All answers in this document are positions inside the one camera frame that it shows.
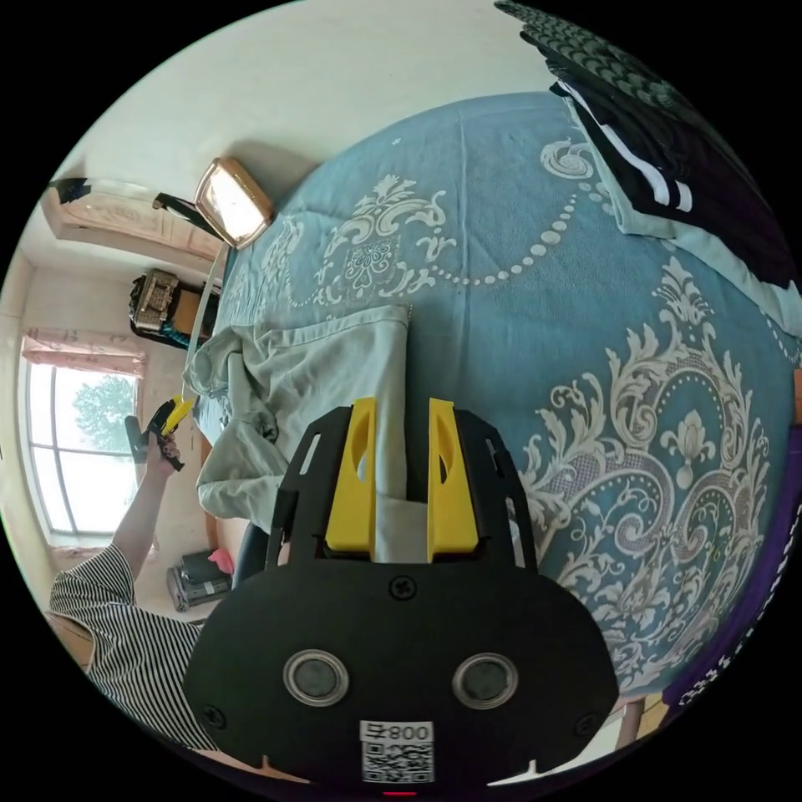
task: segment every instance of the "window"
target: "window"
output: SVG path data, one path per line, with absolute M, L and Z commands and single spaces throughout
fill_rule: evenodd
M 105 546 L 136 492 L 124 419 L 138 382 L 38 364 L 26 373 L 26 461 L 50 543 Z

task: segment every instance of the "lamp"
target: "lamp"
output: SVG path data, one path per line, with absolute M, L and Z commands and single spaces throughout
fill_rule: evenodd
M 272 222 L 270 198 L 230 156 L 215 159 L 200 179 L 195 207 L 230 247 L 249 246 Z

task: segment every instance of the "pink curtain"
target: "pink curtain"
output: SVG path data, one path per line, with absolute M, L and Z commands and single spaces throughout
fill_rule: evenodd
M 145 351 L 135 337 L 32 328 L 23 336 L 23 357 L 37 365 L 145 377 Z

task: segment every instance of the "pink object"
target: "pink object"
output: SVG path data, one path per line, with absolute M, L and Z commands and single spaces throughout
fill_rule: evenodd
M 209 554 L 209 559 L 228 576 L 234 576 L 234 561 L 225 549 L 218 549 Z

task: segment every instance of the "cable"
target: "cable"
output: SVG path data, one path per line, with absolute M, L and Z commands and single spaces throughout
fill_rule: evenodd
M 209 276 L 206 278 L 206 286 L 203 288 L 203 294 L 200 296 L 198 313 L 195 315 L 195 322 L 192 325 L 190 344 L 186 349 L 186 363 L 184 365 L 184 373 L 186 372 L 186 369 L 189 367 L 192 358 L 195 356 L 195 351 L 198 348 L 198 338 L 201 336 L 201 328 L 203 327 L 203 316 L 206 314 L 206 307 L 209 304 L 209 298 L 211 297 L 211 288 L 212 285 L 214 284 L 214 279 L 217 274 L 217 271 L 220 269 L 220 265 L 226 264 L 229 250 L 230 250 L 229 246 L 225 242 L 220 246 L 220 250 L 217 252 L 217 256 L 215 256 L 215 260 L 211 266 L 211 270 L 209 270 Z M 183 374 L 181 375 L 181 397 L 185 401 L 188 400 L 188 398 L 186 397 L 186 381 L 183 378 Z

